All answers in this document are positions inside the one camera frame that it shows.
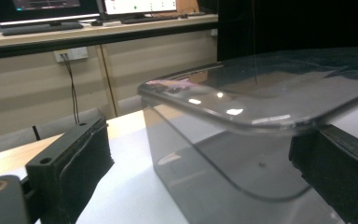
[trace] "desk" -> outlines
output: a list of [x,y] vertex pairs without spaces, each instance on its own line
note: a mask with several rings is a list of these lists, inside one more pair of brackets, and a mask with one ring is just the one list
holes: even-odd
[[183,20],[129,25],[113,23],[103,27],[86,25],[80,30],[33,35],[2,36],[0,34],[0,58],[215,29],[217,18],[217,15],[206,15]]
[[[154,173],[143,112],[108,120],[115,164],[77,223],[187,223]],[[58,136],[0,153],[0,175],[26,175],[23,165]]]

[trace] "wall socket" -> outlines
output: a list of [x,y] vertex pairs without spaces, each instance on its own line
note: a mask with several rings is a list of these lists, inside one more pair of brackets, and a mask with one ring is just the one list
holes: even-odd
[[211,30],[211,36],[217,36],[217,29]]
[[78,60],[78,59],[85,59],[89,57],[89,54],[87,53],[87,48],[77,48],[77,49],[61,49],[61,50],[55,50],[54,56],[56,58],[57,63],[63,63],[63,58],[61,55],[65,54],[68,55],[68,60]]

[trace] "transparent plastic box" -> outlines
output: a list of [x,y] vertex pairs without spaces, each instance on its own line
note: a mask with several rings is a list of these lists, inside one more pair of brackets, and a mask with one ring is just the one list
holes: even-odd
[[344,223],[288,157],[358,106],[358,48],[251,55],[138,92],[155,171],[190,223]]

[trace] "monitor screen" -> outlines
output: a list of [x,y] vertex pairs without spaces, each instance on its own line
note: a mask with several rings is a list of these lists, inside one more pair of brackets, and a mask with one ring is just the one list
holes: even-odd
[[176,0],[104,0],[107,15],[176,11]]
[[96,0],[0,0],[2,28],[97,18]]

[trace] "black wire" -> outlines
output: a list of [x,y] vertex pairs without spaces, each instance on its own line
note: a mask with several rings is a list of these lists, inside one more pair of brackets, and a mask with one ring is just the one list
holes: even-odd
[[39,132],[36,129],[36,126],[32,126],[32,129],[34,130],[34,136],[36,137],[36,141],[40,141],[41,138],[40,138]]
[[74,84],[74,76],[72,73],[72,67],[69,62],[68,55],[66,53],[62,54],[61,57],[63,58],[63,61],[65,62],[66,69],[68,70],[69,76],[71,78],[71,91],[72,91],[72,102],[73,102],[75,124],[79,124],[80,119],[79,119],[79,111],[78,111],[78,106],[77,106],[77,95],[76,95],[76,89],[75,89],[75,84]]
[[252,22],[253,22],[253,55],[255,59],[255,85],[258,86],[257,55],[256,55],[256,29],[255,29],[255,0],[252,0]]

